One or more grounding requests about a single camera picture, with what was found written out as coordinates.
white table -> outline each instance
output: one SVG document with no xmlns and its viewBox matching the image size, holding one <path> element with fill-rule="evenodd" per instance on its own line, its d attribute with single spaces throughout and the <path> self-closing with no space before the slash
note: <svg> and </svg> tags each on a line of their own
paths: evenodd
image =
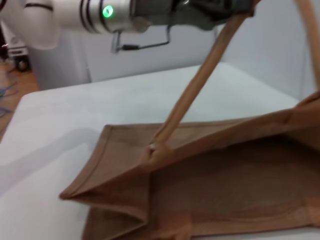
<svg viewBox="0 0 320 240">
<path fill-rule="evenodd" d="M 28 94 L 0 144 L 0 239 L 79 240 L 88 207 L 58 195 L 106 124 L 163 122 L 198 66 Z M 185 121 L 260 115 L 297 100 L 220 63 Z M 213 237 L 315 240 L 318 229 Z"/>
</svg>

white wall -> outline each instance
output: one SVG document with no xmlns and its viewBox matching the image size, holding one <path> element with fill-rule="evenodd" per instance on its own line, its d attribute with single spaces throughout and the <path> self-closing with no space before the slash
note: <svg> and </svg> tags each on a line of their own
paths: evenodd
<svg viewBox="0 0 320 240">
<path fill-rule="evenodd" d="M 53 50 L 28 48 L 32 69 L 41 90 L 90 82 L 81 36 L 61 33 Z"/>
<path fill-rule="evenodd" d="M 320 11 L 320 1 L 314 2 Z M 264 0 L 237 32 L 223 60 L 301 99 L 312 91 L 306 54 L 305 30 L 293 0 Z"/>
<path fill-rule="evenodd" d="M 174 26 L 172 42 L 156 48 L 111 53 L 112 35 L 82 35 L 93 82 L 201 64 L 213 42 L 213 32 L 191 26 Z M 166 40 L 165 27 L 154 26 L 142 34 L 124 34 L 124 44 L 147 45 Z"/>
</svg>

